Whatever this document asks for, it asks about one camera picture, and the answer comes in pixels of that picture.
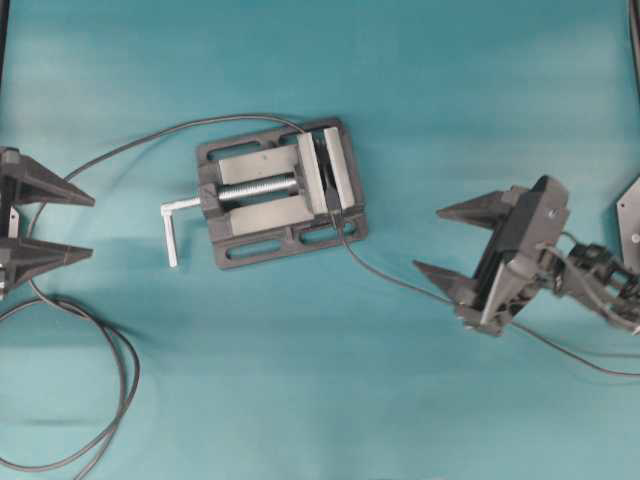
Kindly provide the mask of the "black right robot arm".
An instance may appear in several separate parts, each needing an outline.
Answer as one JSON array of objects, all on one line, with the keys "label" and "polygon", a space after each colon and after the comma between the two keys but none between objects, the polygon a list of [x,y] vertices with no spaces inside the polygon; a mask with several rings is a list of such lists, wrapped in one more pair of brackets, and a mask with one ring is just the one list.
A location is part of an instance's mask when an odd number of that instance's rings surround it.
[{"label": "black right robot arm", "polygon": [[544,175],[530,188],[512,186],[438,210],[444,219],[486,228],[492,236],[470,277],[417,262],[472,330],[499,336],[542,289],[568,295],[609,324],[639,332],[639,276],[606,247],[556,247],[569,217],[569,192]]}]

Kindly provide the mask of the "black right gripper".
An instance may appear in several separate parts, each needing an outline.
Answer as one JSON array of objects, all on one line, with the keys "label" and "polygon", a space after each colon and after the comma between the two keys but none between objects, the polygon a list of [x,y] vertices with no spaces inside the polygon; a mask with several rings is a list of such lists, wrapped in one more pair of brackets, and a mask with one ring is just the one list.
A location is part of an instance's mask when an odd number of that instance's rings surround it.
[{"label": "black right gripper", "polygon": [[537,295],[550,267],[541,247],[555,245],[568,220],[568,190],[543,175],[533,187],[513,186],[436,211],[438,217],[492,231],[473,276],[418,260],[413,265],[457,304],[464,326],[499,336]]}]

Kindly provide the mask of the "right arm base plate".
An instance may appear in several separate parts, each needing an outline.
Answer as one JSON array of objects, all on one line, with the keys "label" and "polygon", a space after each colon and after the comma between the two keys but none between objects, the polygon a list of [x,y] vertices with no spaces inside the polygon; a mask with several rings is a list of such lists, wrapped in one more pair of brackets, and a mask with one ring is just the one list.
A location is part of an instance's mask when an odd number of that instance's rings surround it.
[{"label": "right arm base plate", "polygon": [[622,260],[639,272],[639,178],[622,193],[616,203]]}]

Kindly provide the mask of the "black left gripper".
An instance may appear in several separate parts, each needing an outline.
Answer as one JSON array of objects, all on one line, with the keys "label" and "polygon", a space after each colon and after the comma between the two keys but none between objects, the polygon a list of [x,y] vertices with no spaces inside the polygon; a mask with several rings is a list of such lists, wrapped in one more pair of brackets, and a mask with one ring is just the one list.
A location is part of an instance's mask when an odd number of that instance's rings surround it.
[{"label": "black left gripper", "polygon": [[1,299],[53,269],[88,259],[93,250],[19,237],[17,204],[50,202],[93,207],[95,200],[32,157],[1,148]]}]

